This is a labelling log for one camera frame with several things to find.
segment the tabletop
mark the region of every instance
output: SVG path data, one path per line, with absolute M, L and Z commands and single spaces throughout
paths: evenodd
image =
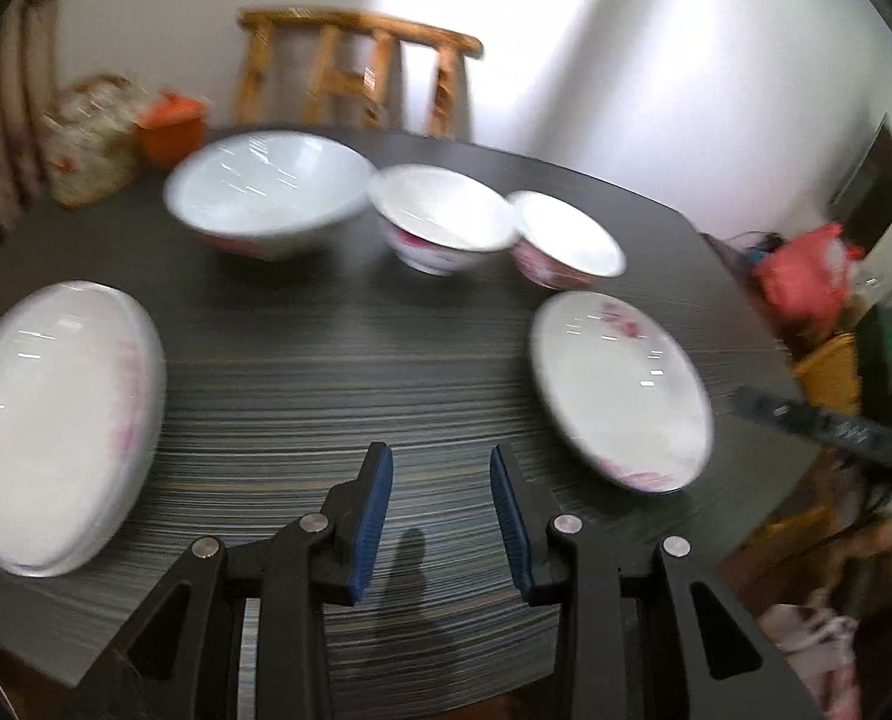
M 75 683 L 156 579 L 197 536 L 233 545 L 318 511 L 371 440 L 395 476 L 363 603 L 328 608 L 337 717 L 418 717 L 552 670 L 555 610 L 510 581 L 488 482 L 489 450 L 516 450 L 565 511 L 641 543 L 675 533 L 713 565 L 786 497 L 815 456 L 731 415 L 742 384 L 798 388 L 762 320 L 674 210 L 564 167 L 405 133 L 313 130 L 377 167 L 458 170 L 500 194 L 553 194 L 596 218 L 627 255 L 593 289 L 664 325 L 699 370 L 715 415 L 707 470 L 648 496 L 598 477 L 558 437 L 535 393 L 529 327 L 550 298 L 507 253 L 471 274 L 412 271 L 372 211 L 329 247 L 262 263 L 207 247 L 164 210 L 161 175 L 76 211 L 38 204 L 0 252 L 0 316 L 57 281 L 124 290 L 166 351 L 166 417 L 139 502 L 84 567 L 53 579 L 0 570 L 0 645 Z M 243 638 L 241 714 L 251 715 L 256 608 Z

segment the bowl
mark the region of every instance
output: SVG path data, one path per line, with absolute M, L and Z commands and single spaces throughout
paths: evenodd
M 0 319 L 0 567 L 56 576 L 106 544 L 159 439 L 166 366 L 139 303 L 55 284 Z
M 369 197 L 396 256 L 424 274 L 466 271 L 518 237 L 512 206 L 500 194 L 443 167 L 381 170 Z
M 515 191 L 507 200 L 522 236 L 512 256 L 527 279 L 551 290 L 576 290 L 625 271 L 619 244 L 579 208 L 538 191 Z
M 166 180 L 169 213 L 215 247 L 279 260 L 324 242 L 368 205 L 372 163 L 303 132 L 249 132 L 211 143 Z

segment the plate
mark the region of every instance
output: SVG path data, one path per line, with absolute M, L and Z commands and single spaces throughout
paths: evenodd
M 707 465 L 707 392 L 678 343 L 640 309 L 599 293 L 557 295 L 536 313 L 531 357 L 553 419 L 604 476 L 671 493 Z
M 0 319 L 0 566 L 55 576 L 116 533 L 163 414 L 163 351 L 125 293 L 65 282 Z

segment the bowl with pink floral pattern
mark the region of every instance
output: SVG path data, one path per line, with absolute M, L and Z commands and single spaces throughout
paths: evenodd
M 530 281 L 551 290 L 577 290 L 625 271 L 620 245 L 579 208 L 538 191 L 515 191 L 507 200 L 522 236 L 512 256 Z
M 444 167 L 389 167 L 372 177 L 368 191 L 390 248 L 424 274 L 466 271 L 518 238 L 512 207 L 500 194 Z

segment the metal screw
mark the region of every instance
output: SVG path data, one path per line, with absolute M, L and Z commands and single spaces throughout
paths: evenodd
M 553 520 L 553 528 L 556 528 L 560 533 L 579 533 L 579 529 L 582 528 L 582 519 L 574 514 L 560 514 Z
M 307 533 L 320 533 L 329 527 L 329 517 L 319 512 L 306 514 L 299 520 L 299 527 Z
M 673 557 L 686 557 L 689 555 L 689 541 L 682 536 L 666 536 L 663 540 L 663 551 Z
M 196 557 L 212 557 L 219 551 L 219 542 L 212 536 L 203 536 L 193 541 L 193 555 Z

